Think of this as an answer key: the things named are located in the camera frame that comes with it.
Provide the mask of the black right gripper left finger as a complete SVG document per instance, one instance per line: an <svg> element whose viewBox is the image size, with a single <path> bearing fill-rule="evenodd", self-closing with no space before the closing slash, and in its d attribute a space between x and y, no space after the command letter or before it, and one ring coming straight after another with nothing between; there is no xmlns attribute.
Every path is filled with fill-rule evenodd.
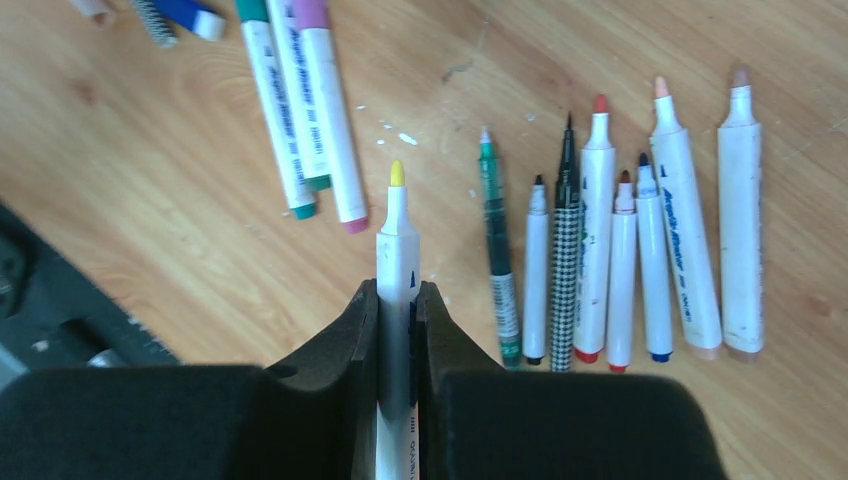
<svg viewBox="0 0 848 480"><path fill-rule="evenodd" d="M5 479L371 479L376 284L277 363L49 369L1 395Z"/></svg>

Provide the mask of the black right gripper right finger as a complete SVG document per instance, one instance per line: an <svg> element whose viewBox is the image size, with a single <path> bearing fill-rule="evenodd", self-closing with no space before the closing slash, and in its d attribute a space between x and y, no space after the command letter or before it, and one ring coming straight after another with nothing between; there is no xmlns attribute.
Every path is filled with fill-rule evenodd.
<svg viewBox="0 0 848 480"><path fill-rule="evenodd" d="M722 479L698 402L661 376L510 371L418 298L429 479Z"/></svg>

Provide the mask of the clear green gel pen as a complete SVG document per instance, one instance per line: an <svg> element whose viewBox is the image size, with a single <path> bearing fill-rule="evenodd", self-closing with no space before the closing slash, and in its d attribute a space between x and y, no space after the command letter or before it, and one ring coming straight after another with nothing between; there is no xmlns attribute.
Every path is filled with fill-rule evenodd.
<svg viewBox="0 0 848 480"><path fill-rule="evenodd" d="M521 336L511 268L502 169L495 143L487 126L483 126L481 130L478 164L486 228L489 281L500 354L506 369L517 370L521 364Z"/></svg>

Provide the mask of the black capped white marker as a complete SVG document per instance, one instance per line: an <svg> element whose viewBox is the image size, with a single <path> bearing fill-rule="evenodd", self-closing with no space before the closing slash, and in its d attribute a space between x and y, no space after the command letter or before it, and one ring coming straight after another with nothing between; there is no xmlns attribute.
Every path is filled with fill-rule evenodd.
<svg viewBox="0 0 848 480"><path fill-rule="evenodd" d="M522 351L529 365L539 365L546 354L549 218L546 186L537 174L526 215L524 318Z"/></svg>

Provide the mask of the yellow capped white marker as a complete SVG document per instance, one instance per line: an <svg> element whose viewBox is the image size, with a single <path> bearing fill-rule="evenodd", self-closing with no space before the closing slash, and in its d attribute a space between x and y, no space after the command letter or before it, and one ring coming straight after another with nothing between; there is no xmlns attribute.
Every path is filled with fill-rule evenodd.
<svg viewBox="0 0 848 480"><path fill-rule="evenodd" d="M420 235L409 216L404 166L396 160L385 222L376 235L378 479L421 477L415 338L420 265Z"/></svg>

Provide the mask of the blue capped thin pen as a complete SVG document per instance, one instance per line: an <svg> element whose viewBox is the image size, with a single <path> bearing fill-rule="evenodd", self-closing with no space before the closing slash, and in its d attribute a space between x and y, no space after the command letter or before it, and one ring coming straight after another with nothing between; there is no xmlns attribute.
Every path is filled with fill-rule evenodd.
<svg viewBox="0 0 848 480"><path fill-rule="evenodd" d="M669 266L660 191L645 152L638 159L635 203L646 350L654 362L666 363L674 351Z"/></svg>

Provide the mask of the houndstooth patterned pen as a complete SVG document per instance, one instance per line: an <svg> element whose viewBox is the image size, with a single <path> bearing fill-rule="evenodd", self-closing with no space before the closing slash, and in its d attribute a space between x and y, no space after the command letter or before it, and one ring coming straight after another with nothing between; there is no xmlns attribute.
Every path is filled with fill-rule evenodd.
<svg viewBox="0 0 848 480"><path fill-rule="evenodd" d="M571 368L574 328L578 315L580 174L572 117L564 131L555 183L552 243L551 361L553 372Z"/></svg>

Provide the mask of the red capped white marker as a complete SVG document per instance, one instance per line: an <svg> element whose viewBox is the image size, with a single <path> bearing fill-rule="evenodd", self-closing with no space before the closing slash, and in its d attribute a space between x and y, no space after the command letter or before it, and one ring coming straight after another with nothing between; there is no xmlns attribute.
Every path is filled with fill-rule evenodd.
<svg viewBox="0 0 848 480"><path fill-rule="evenodd" d="M607 364L613 373L624 373L631 363L637 247L634 183L628 170L621 172L614 198L607 311Z"/></svg>

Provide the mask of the beige capped white marker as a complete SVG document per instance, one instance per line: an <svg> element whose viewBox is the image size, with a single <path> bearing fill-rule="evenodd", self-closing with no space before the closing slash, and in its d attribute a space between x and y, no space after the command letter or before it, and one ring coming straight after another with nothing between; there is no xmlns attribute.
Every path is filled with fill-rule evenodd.
<svg viewBox="0 0 848 480"><path fill-rule="evenodd" d="M654 112L656 124L649 143L683 336L696 356L715 360L723 343L722 329L693 151L662 76L654 80Z"/></svg>

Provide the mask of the dark green capped marker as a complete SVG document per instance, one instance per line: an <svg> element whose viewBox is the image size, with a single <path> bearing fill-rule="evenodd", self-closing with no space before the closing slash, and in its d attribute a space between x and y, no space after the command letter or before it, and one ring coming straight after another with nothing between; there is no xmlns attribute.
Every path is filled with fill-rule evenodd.
<svg viewBox="0 0 848 480"><path fill-rule="evenodd" d="M266 2L287 89L303 176L314 191L331 187L330 167L318 121L310 76L296 26L293 2Z"/></svg>

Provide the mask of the brown capped white marker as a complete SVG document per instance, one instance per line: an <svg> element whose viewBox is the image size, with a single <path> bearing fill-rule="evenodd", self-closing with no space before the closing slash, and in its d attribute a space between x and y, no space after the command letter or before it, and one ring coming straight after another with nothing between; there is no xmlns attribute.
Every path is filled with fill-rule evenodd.
<svg viewBox="0 0 848 480"><path fill-rule="evenodd" d="M733 68L729 107L717 129L720 292L729 355L754 363L764 348L761 253L761 124L748 69Z"/></svg>

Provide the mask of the pink capped white marker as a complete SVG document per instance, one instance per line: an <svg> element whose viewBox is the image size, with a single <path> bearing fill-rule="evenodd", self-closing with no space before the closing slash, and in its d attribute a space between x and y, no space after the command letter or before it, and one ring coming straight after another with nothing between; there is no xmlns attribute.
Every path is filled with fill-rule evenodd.
<svg viewBox="0 0 848 480"><path fill-rule="evenodd" d="M336 58L328 5L320 0L294 0L292 7L329 163L338 219L347 233L361 233L368 227L368 209Z"/></svg>

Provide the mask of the blue pen cap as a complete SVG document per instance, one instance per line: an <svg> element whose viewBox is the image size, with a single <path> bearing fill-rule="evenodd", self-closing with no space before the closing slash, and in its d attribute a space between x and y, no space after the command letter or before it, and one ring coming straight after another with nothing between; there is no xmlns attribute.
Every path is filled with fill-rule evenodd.
<svg viewBox="0 0 848 480"><path fill-rule="evenodd" d="M154 0L163 16L207 41L219 41L226 19L216 11L194 0Z"/></svg>

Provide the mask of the houndstooth pen cap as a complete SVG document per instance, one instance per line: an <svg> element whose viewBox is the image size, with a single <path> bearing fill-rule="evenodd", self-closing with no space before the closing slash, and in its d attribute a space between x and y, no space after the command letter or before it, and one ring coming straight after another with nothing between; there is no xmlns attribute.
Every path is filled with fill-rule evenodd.
<svg viewBox="0 0 848 480"><path fill-rule="evenodd" d="M178 37L153 0L129 0L148 35L160 48L171 48Z"/></svg>

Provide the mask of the beige marker cap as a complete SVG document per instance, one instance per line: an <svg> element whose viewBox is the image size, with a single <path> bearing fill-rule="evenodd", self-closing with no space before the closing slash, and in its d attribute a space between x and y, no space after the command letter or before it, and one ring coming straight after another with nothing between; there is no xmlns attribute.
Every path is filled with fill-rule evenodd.
<svg viewBox="0 0 848 480"><path fill-rule="evenodd" d="M115 11L105 0L70 0L74 8L85 18L98 23L108 23Z"/></svg>

